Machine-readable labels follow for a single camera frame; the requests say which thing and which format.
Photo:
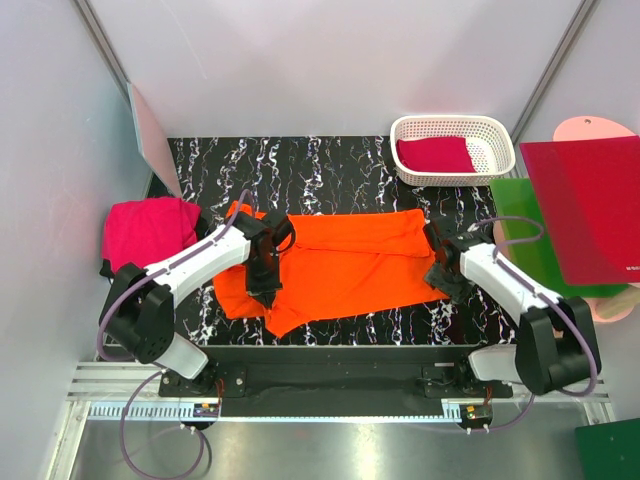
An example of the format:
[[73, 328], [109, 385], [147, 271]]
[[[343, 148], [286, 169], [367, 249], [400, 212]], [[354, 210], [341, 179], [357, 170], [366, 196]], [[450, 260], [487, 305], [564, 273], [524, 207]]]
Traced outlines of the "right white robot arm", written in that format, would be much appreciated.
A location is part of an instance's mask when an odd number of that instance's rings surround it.
[[480, 347], [454, 371], [454, 384], [476, 396], [491, 381], [518, 383], [532, 394], [554, 391], [586, 397], [602, 364], [587, 302], [563, 297], [515, 266], [475, 223], [457, 229], [446, 217], [424, 227], [435, 262], [425, 282], [461, 303], [474, 288], [485, 291], [515, 323], [513, 344]]

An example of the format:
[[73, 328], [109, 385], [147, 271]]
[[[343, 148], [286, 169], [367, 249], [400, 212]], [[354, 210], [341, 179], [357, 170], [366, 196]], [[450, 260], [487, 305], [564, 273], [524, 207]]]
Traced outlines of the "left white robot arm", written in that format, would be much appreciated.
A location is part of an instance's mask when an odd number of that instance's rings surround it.
[[238, 211], [212, 234], [166, 260], [144, 268], [122, 266], [101, 313], [98, 339], [107, 334], [139, 363], [174, 373], [193, 395], [215, 393], [217, 363], [175, 331], [176, 308], [206, 281], [238, 265], [245, 268], [240, 291], [265, 308], [273, 307], [283, 288], [278, 247], [294, 240], [285, 213], [256, 218]]

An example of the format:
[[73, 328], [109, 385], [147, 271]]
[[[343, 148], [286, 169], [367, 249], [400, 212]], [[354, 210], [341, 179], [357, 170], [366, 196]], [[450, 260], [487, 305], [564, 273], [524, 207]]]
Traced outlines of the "orange t shirt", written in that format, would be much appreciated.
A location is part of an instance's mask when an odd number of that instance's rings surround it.
[[294, 215], [296, 240], [280, 258], [283, 287], [266, 308], [252, 299], [246, 268], [213, 279], [231, 320], [262, 317], [281, 338], [314, 321], [332, 320], [445, 299], [424, 277], [434, 265], [422, 210], [349, 215]]

